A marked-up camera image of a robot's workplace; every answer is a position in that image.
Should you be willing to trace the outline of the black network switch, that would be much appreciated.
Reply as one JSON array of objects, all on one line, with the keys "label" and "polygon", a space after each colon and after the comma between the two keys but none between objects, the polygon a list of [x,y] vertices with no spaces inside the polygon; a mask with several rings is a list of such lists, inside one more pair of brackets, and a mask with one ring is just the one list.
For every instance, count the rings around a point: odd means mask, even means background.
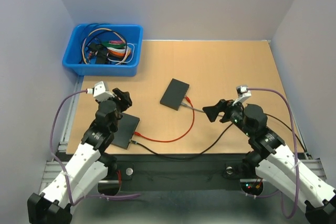
[{"label": "black network switch", "polygon": [[122,113],[122,119],[118,124],[118,131],[114,133],[111,145],[127,150],[139,122],[139,117]]},{"label": "black network switch", "polygon": [[160,99],[160,104],[178,111],[189,87],[188,83],[173,78]]}]

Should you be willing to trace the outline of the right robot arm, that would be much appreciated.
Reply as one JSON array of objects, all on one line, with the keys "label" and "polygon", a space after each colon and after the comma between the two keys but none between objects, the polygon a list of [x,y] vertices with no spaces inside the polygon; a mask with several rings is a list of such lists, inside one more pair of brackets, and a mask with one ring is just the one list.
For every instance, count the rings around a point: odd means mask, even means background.
[{"label": "right robot arm", "polygon": [[284,140],[268,127],[268,117],[255,104],[220,100],[214,106],[203,107],[214,122],[232,122],[245,133],[252,147],[242,163],[244,175],[264,178],[281,193],[292,199],[309,223],[335,223],[335,188],[318,177],[298,159]]}]

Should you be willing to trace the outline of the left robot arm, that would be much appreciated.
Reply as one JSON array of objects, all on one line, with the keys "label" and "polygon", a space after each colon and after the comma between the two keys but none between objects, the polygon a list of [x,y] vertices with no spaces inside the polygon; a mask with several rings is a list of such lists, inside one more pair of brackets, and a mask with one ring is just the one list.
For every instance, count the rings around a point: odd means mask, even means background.
[{"label": "left robot arm", "polygon": [[67,164],[54,157],[61,172],[42,192],[29,197],[29,223],[71,223],[71,208],[84,200],[101,179],[116,175],[115,159],[105,151],[114,140],[122,113],[132,106],[130,94],[118,88],[109,91],[104,83],[85,93],[93,95],[98,103],[95,119]]}]

